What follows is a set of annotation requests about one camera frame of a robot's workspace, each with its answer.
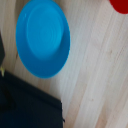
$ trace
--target wooden floor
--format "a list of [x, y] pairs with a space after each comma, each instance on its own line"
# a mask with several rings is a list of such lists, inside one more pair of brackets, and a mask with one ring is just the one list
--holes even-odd
[[108, 0], [56, 0], [71, 32], [71, 50], [63, 70], [41, 80], [23, 66], [15, 29], [28, 0], [0, 0], [3, 67], [63, 103], [64, 128], [128, 128], [128, 15]]

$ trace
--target light wood floor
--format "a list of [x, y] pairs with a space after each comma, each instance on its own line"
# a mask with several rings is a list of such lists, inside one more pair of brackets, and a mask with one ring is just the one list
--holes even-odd
[[0, 30], [6, 70], [60, 99], [64, 128], [128, 128], [128, 15], [108, 0], [56, 0], [71, 31], [71, 51], [63, 70], [41, 80], [23, 66], [15, 29], [28, 0], [0, 0]]

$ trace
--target blue bowl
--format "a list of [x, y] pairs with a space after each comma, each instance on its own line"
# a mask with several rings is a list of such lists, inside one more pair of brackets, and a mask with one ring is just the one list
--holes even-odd
[[16, 45], [21, 61], [35, 76], [50, 78], [65, 65], [70, 32], [60, 7], [51, 0], [31, 0], [20, 13]]

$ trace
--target black object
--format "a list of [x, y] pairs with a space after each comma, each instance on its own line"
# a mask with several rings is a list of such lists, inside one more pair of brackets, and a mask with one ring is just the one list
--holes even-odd
[[4, 47], [2, 43], [1, 33], [0, 33], [0, 66], [2, 64], [2, 61], [4, 59], [5, 53], [4, 53]]
[[0, 74], [0, 128], [63, 128], [62, 104], [5, 71]]

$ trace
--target red object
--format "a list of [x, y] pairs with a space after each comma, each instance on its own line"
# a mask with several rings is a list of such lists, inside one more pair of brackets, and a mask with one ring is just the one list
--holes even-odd
[[114, 9], [122, 14], [128, 14], [128, 0], [110, 0]]

